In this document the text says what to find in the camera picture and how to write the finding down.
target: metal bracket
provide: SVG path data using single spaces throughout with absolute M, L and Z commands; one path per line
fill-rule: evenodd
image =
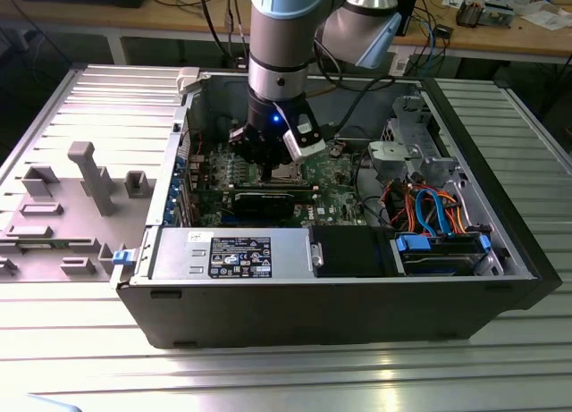
M 322 244 L 319 242 L 310 246 L 310 256 L 312 258 L 312 266 L 315 268 L 324 265 L 324 255 L 322 254 Z
M 427 184 L 442 187 L 450 180 L 451 173 L 458 167 L 457 159 L 426 157 L 421 162 L 419 170 L 425 177 Z
M 199 68 L 181 68 L 176 80 L 177 91 L 180 95 L 187 95 L 188 93 L 200 88 L 202 80 L 210 78 L 211 76 L 209 74 L 201 74 Z

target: table leg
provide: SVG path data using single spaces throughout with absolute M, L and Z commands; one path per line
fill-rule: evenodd
M 409 57 L 411 57 L 416 50 L 416 46 L 396 46 L 395 55 L 391 61 L 390 75 L 400 77 L 405 74 L 408 67 Z
M 123 45 L 122 37 L 120 37 L 119 34 L 108 34 L 106 37 L 114 63 L 116 65 L 128 65 L 129 56 L 125 46 Z
M 19 29 L 4 29 L 4 32 L 10 40 L 10 44 L 12 44 L 16 50 L 19 52 L 28 51 L 28 42 Z

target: wire bundle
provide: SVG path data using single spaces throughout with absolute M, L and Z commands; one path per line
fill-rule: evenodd
M 385 203 L 390 191 L 391 184 L 383 193 L 383 203 Z M 427 219 L 423 216 L 422 204 L 426 201 L 434 203 L 435 207 L 432 210 L 432 213 L 435 212 L 437 214 L 437 221 L 442 233 L 467 233 L 462 222 L 460 203 L 449 193 L 423 184 L 413 184 L 410 187 L 408 185 L 403 185 L 402 194 L 404 197 L 404 208 L 400 209 L 393 218 L 391 218 L 390 226 L 395 227 L 395 223 L 402 217 L 402 215 L 406 214 L 406 224 L 403 224 L 398 230 L 416 232 L 419 231 L 419 227 L 421 227 L 422 234 L 433 237 L 437 236 L 437 232 L 429 224 L 431 214 Z M 443 204 L 443 200 L 445 200 L 449 206 Z

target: wooden desk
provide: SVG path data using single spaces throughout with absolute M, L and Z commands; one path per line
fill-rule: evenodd
M 163 0 L 173 3 L 174 0 Z M 454 29 L 448 55 L 525 62 L 564 63 L 572 52 L 572 29 L 548 31 L 528 21 L 516 18 L 510 29 L 478 27 L 468 29 L 455 24 L 456 10 L 439 8 L 442 0 L 426 0 L 437 21 Z M 572 0 L 554 0 L 570 3 Z M 191 12 L 176 7 L 160 5 L 147 0 L 139 9 L 111 6 L 31 3 L 20 1 L 22 9 L 42 29 L 98 34 L 107 37 L 116 63 L 128 63 L 123 50 L 123 37 L 175 38 L 187 40 L 211 40 L 206 22 L 198 8 Z M 211 16 L 217 30 L 224 32 L 226 0 L 209 3 Z M 240 10 L 248 33 L 250 2 L 240 0 Z M 31 26 L 14 9 L 10 0 L 0 0 L 0 25 L 9 29 L 30 29 Z M 420 25 L 409 26 L 405 37 L 396 37 L 391 48 L 397 53 L 394 63 L 407 60 L 426 43 Z

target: floor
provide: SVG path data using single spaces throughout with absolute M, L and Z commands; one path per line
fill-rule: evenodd
M 107 44 L 101 37 L 72 34 L 50 34 L 49 37 L 75 63 L 112 63 Z M 8 50 L 0 56 L 0 113 L 3 124 L 0 161 L 18 142 L 67 71 L 65 62 L 47 40 L 41 35 L 30 35 L 29 38 L 26 53 Z M 128 38 L 127 47 L 134 64 L 222 66 L 220 55 L 214 44 L 209 42 L 186 41 L 179 44 L 175 40 Z M 389 68 L 390 59 L 388 56 L 384 68 Z M 435 66 L 427 75 L 452 78 L 458 74 L 460 78 L 488 80 L 494 73 L 494 78 L 507 81 L 534 113 L 538 112 L 544 96 L 551 91 L 554 77 L 552 65 L 465 60 L 459 68 L 459 63 L 459 59 L 446 59 L 441 67 Z M 566 128 L 570 126 L 571 114 L 572 83 L 569 82 L 559 101 L 543 118 L 543 124 L 568 152 L 572 149 L 572 137 L 566 133 Z

